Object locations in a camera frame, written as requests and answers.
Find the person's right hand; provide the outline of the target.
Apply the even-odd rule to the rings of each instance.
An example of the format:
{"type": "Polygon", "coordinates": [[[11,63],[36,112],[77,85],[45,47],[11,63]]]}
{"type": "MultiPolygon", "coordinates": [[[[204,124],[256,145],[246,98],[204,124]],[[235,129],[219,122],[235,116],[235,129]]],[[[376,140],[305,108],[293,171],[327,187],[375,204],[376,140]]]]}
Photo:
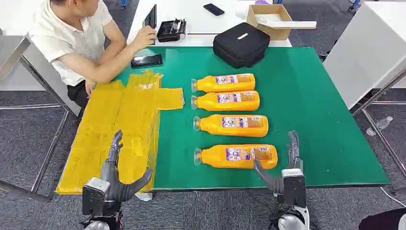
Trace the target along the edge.
{"type": "Polygon", "coordinates": [[[153,44],[156,38],[156,31],[150,26],[144,26],[140,31],[138,31],[135,39],[130,44],[130,47],[134,51],[140,51],[153,44]]]}

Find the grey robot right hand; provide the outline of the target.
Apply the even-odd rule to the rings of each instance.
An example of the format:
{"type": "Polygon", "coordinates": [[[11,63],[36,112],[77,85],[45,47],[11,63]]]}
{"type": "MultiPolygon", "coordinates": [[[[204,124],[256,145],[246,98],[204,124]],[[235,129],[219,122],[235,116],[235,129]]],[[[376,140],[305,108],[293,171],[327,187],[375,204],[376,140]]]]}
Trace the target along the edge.
{"type": "Polygon", "coordinates": [[[260,164],[257,156],[253,157],[253,166],[261,180],[266,187],[275,194],[283,194],[284,186],[287,184],[289,190],[294,189],[294,182],[300,185],[305,184],[305,177],[303,174],[303,160],[299,153],[299,138],[295,130],[288,132],[290,144],[287,145],[288,149],[288,165],[285,169],[281,170],[281,176],[270,175],[260,164]]]}

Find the person's left hand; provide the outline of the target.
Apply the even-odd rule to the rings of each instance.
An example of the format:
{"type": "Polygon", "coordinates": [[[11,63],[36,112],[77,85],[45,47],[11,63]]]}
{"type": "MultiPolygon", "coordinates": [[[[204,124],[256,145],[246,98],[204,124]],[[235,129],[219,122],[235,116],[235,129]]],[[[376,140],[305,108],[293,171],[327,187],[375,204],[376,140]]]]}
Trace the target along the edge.
{"type": "Polygon", "coordinates": [[[95,85],[96,85],[95,82],[93,82],[91,80],[85,80],[85,90],[86,90],[88,97],[90,97],[92,91],[95,88],[95,85]]]}

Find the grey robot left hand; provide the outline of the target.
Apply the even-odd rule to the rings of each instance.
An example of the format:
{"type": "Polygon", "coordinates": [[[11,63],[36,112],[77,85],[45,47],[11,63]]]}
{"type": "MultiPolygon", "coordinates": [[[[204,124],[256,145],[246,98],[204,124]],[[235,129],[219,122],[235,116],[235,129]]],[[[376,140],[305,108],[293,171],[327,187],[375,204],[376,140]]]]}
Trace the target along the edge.
{"type": "Polygon", "coordinates": [[[136,192],[147,185],[152,177],[152,169],[146,168],[143,176],[131,184],[124,184],[119,180],[118,160],[120,149],[123,147],[120,142],[122,136],[121,130],[118,130],[113,136],[108,158],[104,161],[101,169],[100,179],[110,183],[110,190],[106,195],[108,201],[124,202],[130,200],[136,192]]]}

